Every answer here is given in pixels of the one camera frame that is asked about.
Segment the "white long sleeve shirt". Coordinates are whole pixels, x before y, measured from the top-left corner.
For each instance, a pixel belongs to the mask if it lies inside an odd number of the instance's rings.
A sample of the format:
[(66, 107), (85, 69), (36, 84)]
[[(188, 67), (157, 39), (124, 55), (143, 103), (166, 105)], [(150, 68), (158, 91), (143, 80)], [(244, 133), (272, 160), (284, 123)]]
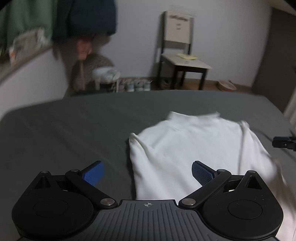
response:
[(200, 161), (235, 175), (257, 171), (280, 203), (284, 219), (277, 237), (292, 240), (293, 198), (288, 195), (279, 163), (263, 147), (245, 121), (218, 113), (190, 116), (169, 113), (166, 120), (129, 137), (137, 199), (181, 200), (197, 190), (191, 166)]

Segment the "dark grey bed sheet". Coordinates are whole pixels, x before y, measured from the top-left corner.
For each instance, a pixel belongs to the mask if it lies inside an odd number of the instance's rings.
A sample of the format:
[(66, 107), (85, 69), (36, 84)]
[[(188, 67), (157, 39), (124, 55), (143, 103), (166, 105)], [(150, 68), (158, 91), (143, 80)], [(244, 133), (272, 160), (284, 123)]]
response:
[(164, 120), (170, 111), (218, 112), (227, 120), (246, 121), (295, 189), (295, 152), (271, 144), (275, 136), (292, 135), (292, 125), (263, 96), (166, 90), (67, 97), (16, 109), (1, 119), (1, 240), (19, 238), (11, 210), (43, 170), (61, 175), (100, 160), (105, 173), (98, 188), (118, 201), (135, 199), (128, 137)]

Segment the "slipper on floor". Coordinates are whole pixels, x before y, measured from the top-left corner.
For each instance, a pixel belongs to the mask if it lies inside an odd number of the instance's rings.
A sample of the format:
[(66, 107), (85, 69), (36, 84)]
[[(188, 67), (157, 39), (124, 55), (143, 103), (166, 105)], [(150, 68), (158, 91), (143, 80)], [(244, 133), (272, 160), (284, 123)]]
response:
[(219, 80), (217, 88), (220, 91), (234, 92), (237, 90), (236, 86), (231, 81)]

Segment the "woven grey waste basket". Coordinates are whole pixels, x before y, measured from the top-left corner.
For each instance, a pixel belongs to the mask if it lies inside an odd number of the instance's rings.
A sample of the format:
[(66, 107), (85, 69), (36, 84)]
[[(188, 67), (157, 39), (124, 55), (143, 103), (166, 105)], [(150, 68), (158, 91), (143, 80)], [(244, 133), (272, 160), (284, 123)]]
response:
[(92, 53), (77, 61), (71, 70), (70, 87), (73, 93), (118, 92), (120, 72), (106, 56)]

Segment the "shoes on floor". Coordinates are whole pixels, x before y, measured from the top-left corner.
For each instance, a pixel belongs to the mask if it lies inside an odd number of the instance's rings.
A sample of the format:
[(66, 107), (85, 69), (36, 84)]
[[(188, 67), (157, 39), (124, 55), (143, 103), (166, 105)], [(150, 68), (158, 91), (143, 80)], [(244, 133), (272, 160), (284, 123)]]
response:
[(118, 92), (150, 91), (152, 80), (147, 78), (121, 78), (118, 82)]

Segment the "yellow item on chair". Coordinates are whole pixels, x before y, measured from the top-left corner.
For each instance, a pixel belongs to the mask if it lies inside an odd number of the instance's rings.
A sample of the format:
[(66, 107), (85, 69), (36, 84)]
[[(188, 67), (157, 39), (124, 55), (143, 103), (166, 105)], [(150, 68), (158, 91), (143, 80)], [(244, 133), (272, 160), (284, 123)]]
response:
[(197, 60), (198, 59), (197, 56), (182, 54), (182, 53), (178, 53), (177, 56), (180, 57), (181, 59), (184, 59), (184, 60)]

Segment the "pink hanging cloth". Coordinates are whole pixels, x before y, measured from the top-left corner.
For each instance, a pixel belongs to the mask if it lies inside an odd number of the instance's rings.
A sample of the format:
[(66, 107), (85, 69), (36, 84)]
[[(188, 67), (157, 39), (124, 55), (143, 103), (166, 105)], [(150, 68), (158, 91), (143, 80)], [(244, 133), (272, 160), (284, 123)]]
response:
[(77, 39), (76, 50), (78, 60), (85, 60), (92, 53), (92, 38), (81, 37)]

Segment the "clear plastic storage box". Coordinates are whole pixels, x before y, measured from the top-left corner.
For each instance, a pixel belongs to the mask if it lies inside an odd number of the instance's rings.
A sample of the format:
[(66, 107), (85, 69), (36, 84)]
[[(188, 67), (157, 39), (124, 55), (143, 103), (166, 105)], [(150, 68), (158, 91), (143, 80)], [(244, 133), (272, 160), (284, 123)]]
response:
[(46, 38), (43, 27), (23, 32), (15, 37), (9, 47), (10, 63), (12, 66), (16, 65), (49, 45), (51, 45), (51, 41)]

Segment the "cream and black wooden chair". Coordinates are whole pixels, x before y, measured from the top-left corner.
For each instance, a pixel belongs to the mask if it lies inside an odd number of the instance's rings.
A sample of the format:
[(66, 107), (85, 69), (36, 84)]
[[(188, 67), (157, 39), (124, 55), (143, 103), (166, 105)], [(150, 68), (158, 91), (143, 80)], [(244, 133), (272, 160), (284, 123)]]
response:
[[(161, 53), (156, 76), (160, 88), (175, 89), (183, 86), (187, 73), (201, 74), (199, 90), (204, 88), (209, 65), (201, 60), (184, 60), (178, 53), (192, 55), (194, 37), (194, 17), (179, 11), (165, 11), (161, 21)], [(169, 66), (173, 73), (168, 82), (161, 77), (163, 65)]]

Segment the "dark teal hanging jacket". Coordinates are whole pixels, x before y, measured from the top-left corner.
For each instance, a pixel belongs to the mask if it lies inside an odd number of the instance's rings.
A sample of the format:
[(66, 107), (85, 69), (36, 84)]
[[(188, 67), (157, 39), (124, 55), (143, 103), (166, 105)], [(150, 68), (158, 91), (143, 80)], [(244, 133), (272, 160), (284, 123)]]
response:
[(53, 42), (62, 43), (70, 38), (96, 34), (111, 36), (116, 30), (115, 1), (58, 1)]

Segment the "green curtain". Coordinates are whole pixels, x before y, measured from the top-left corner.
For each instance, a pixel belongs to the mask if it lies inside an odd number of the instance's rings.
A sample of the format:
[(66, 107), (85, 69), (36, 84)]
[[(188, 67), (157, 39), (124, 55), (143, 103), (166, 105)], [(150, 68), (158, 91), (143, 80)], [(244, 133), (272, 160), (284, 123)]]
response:
[(10, 47), (18, 35), (43, 28), (51, 39), (57, 15), (57, 1), (11, 1), (1, 10), (1, 45)]

